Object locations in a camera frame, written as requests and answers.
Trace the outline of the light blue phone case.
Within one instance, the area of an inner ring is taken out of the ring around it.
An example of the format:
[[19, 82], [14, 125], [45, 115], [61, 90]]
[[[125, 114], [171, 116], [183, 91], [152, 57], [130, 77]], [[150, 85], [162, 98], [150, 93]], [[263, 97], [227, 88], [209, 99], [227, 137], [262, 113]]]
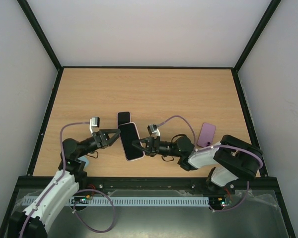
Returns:
[[84, 167], [87, 167], [89, 165], [89, 159], [86, 156], [81, 156], [78, 158], [78, 160], [85, 162]]

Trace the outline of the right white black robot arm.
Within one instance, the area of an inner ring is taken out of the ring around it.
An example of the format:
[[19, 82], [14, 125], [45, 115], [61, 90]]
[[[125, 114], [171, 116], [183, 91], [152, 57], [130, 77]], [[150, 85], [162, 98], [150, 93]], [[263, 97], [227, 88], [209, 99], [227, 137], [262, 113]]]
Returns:
[[134, 140], [132, 145], [150, 157], [178, 157], [177, 164], [185, 171], [212, 165], [207, 181], [207, 190], [212, 194], [218, 194], [234, 180], [255, 179], [258, 170], [263, 167], [261, 150], [231, 135], [224, 135], [221, 141], [200, 149], [195, 148], [185, 134], [175, 138], [168, 142], [161, 141], [159, 136], [149, 136]]

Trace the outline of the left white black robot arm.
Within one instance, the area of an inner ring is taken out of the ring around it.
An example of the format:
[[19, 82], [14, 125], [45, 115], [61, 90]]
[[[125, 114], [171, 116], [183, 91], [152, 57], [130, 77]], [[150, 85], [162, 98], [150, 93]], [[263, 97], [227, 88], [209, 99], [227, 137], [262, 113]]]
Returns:
[[15, 211], [7, 229], [9, 238], [46, 238], [50, 227], [70, 198], [76, 194], [106, 197], [103, 192], [87, 186], [85, 162], [80, 160], [98, 149], [114, 144], [120, 136], [119, 129], [92, 131], [83, 141], [61, 139], [61, 162], [54, 177], [40, 195], [23, 211]]

